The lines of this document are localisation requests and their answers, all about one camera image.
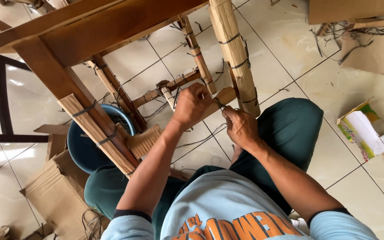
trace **right hand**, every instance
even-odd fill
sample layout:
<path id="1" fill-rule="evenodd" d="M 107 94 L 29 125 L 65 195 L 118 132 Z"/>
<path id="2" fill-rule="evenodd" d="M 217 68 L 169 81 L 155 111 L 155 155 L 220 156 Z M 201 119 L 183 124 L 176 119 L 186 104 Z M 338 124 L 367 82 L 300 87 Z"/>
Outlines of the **right hand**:
<path id="1" fill-rule="evenodd" d="M 227 135 L 232 142 L 247 150 L 261 139 L 257 132 L 257 120 L 243 110 L 234 110 L 227 106 L 222 111 L 226 119 Z"/>

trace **leg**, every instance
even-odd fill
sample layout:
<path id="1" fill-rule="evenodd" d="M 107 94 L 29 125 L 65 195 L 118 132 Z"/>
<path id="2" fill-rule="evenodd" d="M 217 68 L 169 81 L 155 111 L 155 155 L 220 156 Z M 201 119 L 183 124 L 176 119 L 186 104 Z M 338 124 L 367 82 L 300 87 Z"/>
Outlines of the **leg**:
<path id="1" fill-rule="evenodd" d="M 115 166 L 103 166 L 97 169 L 87 180 L 84 189 L 85 202 L 94 210 L 112 219 L 116 205 L 127 186 L 128 179 Z M 161 199 L 152 216 L 155 239 L 160 238 L 161 227 L 165 215 L 171 206 L 177 192 L 185 181 L 168 177 Z"/>
<path id="2" fill-rule="evenodd" d="M 321 128 L 323 111 L 302 98 L 284 99 L 267 108 L 257 119 L 259 136 L 273 150 L 306 172 Z M 260 162 L 243 150 L 230 170 L 250 179 L 287 215 L 291 207 L 277 190 Z"/>

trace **man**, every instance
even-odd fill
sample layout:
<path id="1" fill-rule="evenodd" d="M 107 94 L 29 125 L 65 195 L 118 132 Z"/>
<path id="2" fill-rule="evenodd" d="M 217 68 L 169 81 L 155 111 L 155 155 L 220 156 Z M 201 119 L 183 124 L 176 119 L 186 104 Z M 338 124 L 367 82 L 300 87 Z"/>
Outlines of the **man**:
<path id="1" fill-rule="evenodd" d="M 102 239 L 310 239 L 291 225 L 292 208 L 312 239 L 377 239 L 306 174 L 323 117 L 306 99 L 282 100 L 257 120 L 226 107 L 227 134 L 237 145 L 231 167 L 203 166 L 187 182 L 168 176 L 180 136 L 211 103 L 202 84 L 182 90 L 176 112 L 129 181 L 113 166 L 90 176 L 87 203 L 112 218 Z"/>

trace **blue bucket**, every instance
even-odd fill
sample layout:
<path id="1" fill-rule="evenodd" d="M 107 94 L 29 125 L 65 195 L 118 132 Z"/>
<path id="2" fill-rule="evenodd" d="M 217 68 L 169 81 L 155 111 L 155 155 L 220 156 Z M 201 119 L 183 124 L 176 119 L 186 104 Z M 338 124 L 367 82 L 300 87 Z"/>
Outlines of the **blue bucket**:
<path id="1" fill-rule="evenodd" d="M 121 109 L 109 104 L 100 104 L 100 106 L 107 114 L 121 115 L 127 122 L 131 135 L 136 134 L 133 123 Z M 82 137 L 81 134 L 85 134 L 85 132 L 75 121 L 72 121 L 67 133 L 67 148 L 79 168 L 91 174 L 101 166 L 114 165 L 91 138 Z"/>

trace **tile floor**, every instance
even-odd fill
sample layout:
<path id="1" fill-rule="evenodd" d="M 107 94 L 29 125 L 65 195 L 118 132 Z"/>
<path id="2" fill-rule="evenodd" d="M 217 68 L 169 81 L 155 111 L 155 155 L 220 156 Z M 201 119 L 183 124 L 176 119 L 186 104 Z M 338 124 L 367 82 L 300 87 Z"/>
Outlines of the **tile floor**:
<path id="1" fill-rule="evenodd" d="M 337 117 L 371 96 L 374 96 L 372 107 L 384 119 L 384 76 L 339 68 L 334 42 L 321 45 L 321 57 L 314 35 L 309 32 L 319 26 L 306 23 L 308 5 L 304 0 L 283 0 L 274 6 L 270 6 L 270 0 L 233 0 L 232 3 L 239 30 L 248 43 L 261 110 L 289 97 L 309 98 L 323 109 L 324 121 L 308 174 L 384 240 L 383 158 L 378 156 L 364 162 L 358 147 L 346 141 L 335 125 Z M 21 4 L 0 6 L 0 19 L 12 26 L 35 17 Z M 189 19 L 210 73 L 213 79 L 218 79 L 217 89 L 231 85 L 227 73 L 216 74 L 226 66 L 206 8 L 192 13 Z M 195 21 L 203 28 L 202 32 Z M 181 32 L 167 26 L 147 40 L 133 42 L 105 59 L 119 81 L 125 83 L 131 99 L 135 99 L 157 82 L 172 80 L 195 67 L 182 41 Z M 107 91 L 92 69 L 78 65 L 74 70 L 96 99 L 104 96 Z M 15 133 L 36 134 L 32 131 L 42 124 L 61 124 L 70 119 L 60 112 L 56 98 L 34 74 L 8 68 L 7 79 L 10 79 L 8 97 Z M 140 107 L 140 112 L 143 116 L 151 115 L 160 105 L 153 101 Z M 158 123 L 165 127 L 171 116 L 171 110 L 165 108 L 148 119 L 148 126 Z M 177 149 L 173 166 L 192 169 L 183 171 L 185 175 L 193 174 L 193 169 L 205 164 L 228 167 L 233 149 L 223 123 L 218 111 L 198 123 L 193 131 L 184 133 L 179 146 L 207 140 Z M 19 190 L 28 176 L 43 166 L 45 154 L 46 144 L 0 144 L 0 226 L 11 225 L 22 237 L 44 221 Z"/>

